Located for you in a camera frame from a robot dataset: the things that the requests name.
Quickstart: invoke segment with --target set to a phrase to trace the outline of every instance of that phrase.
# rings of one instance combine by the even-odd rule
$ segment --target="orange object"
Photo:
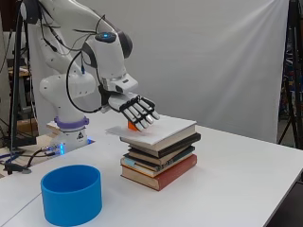
[[[138,131],[138,129],[135,127],[135,125],[131,121],[129,121],[128,128],[132,131]]]

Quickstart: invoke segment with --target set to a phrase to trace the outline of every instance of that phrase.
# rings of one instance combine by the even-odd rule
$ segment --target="tripod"
[[[292,94],[290,91],[289,79],[288,79],[288,67],[287,64],[287,46],[288,42],[292,46],[292,65],[294,69],[294,106],[292,103]],[[290,119],[289,122],[280,138],[278,143],[280,144],[287,129],[292,124],[294,133],[294,143],[295,147],[303,149],[303,123],[302,123],[302,112],[301,112],[301,78],[302,78],[302,39],[301,39],[301,26],[300,26],[300,10],[298,0],[290,0],[289,12],[288,12],[288,22],[287,22],[287,32],[285,41],[285,54],[284,54],[284,64],[283,64],[283,82],[286,90],[286,96],[289,104]]]

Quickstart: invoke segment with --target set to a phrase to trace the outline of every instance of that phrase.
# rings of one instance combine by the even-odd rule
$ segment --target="blue light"
[[[65,154],[65,152],[64,152],[64,145],[60,144],[60,155],[63,155],[63,154]]]

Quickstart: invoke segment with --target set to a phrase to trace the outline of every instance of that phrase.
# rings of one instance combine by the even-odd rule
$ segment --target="blue bucket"
[[[47,173],[41,189],[48,222],[81,225],[102,209],[100,172],[91,166],[65,166]]]

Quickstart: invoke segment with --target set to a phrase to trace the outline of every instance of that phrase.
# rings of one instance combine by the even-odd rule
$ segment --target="book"
[[[186,155],[185,157],[181,158],[180,160],[176,161],[175,163],[173,163],[173,164],[171,164],[169,166],[166,166],[165,168],[162,168],[159,171],[154,171],[154,170],[148,169],[146,167],[143,167],[143,166],[137,165],[137,164],[131,164],[129,166],[129,163],[126,164],[126,162],[127,162],[126,158],[122,158],[121,159],[121,165],[125,166],[127,168],[130,168],[130,169],[132,169],[134,171],[137,171],[139,173],[142,173],[142,174],[144,174],[146,176],[149,176],[151,178],[154,178],[154,177],[158,176],[159,174],[163,173],[164,171],[168,170],[169,168],[171,168],[171,167],[173,167],[173,166],[181,163],[182,161],[184,161],[186,158],[190,157],[191,155],[192,155],[192,153]]]
[[[121,159],[121,164],[124,166],[127,166],[129,168],[136,169],[144,174],[147,174],[151,177],[154,177],[161,173],[162,171],[165,171],[169,167],[172,167],[173,165],[181,162],[182,160],[185,160],[187,157],[190,156],[190,154],[195,150],[195,147],[190,146],[189,148],[185,149],[183,152],[177,154],[170,160],[168,160],[163,165],[156,165],[153,163],[149,163],[140,159],[136,159],[131,157],[129,154],[124,154],[124,158]]]
[[[107,132],[118,135],[123,142],[158,151],[194,134],[196,123],[161,115],[160,120],[154,121],[143,131],[131,131],[125,126],[113,127]]]
[[[128,154],[132,158],[140,159],[140,160],[161,166],[161,165],[164,165],[168,160],[172,159],[177,154],[181,153],[186,148],[188,148],[188,146],[186,146],[184,148],[179,148],[176,151],[174,151],[173,153],[170,153],[162,158],[156,158],[156,157],[154,157],[148,153],[142,152],[136,148],[130,148]]]
[[[159,151],[155,151],[152,149],[148,148],[142,148],[138,145],[135,144],[130,144],[131,149],[129,149],[130,155],[133,156],[134,158],[139,158],[142,160],[146,160],[150,163],[155,163],[158,164],[159,162],[162,161],[156,161],[157,159],[162,159],[166,157],[169,154],[172,154],[174,151],[182,148],[187,148],[188,146],[192,145],[195,142],[198,142],[201,140],[201,134],[200,133],[194,133],[190,135],[189,137],[167,147],[164,149],[161,149]]]
[[[197,164],[197,156],[192,154],[189,158],[186,158],[181,163],[169,168],[167,171],[159,174],[158,176],[151,178],[135,170],[122,166],[121,176],[131,181],[141,183],[154,190],[161,191],[167,185],[178,179],[185,172],[190,170]]]
[[[153,144],[153,145],[144,143],[144,142],[137,142],[135,140],[131,140],[128,138],[123,138],[123,137],[120,137],[120,140],[122,142],[136,145],[141,148],[147,148],[147,149],[151,149],[153,151],[159,151],[161,149],[167,148],[167,147],[179,142],[180,140],[183,140],[183,139],[189,137],[190,135],[192,135],[194,133],[196,133],[196,129],[195,129],[195,126],[193,125],[182,131],[176,132],[174,135],[166,137],[166,138],[162,139],[161,141],[159,141],[158,143]]]

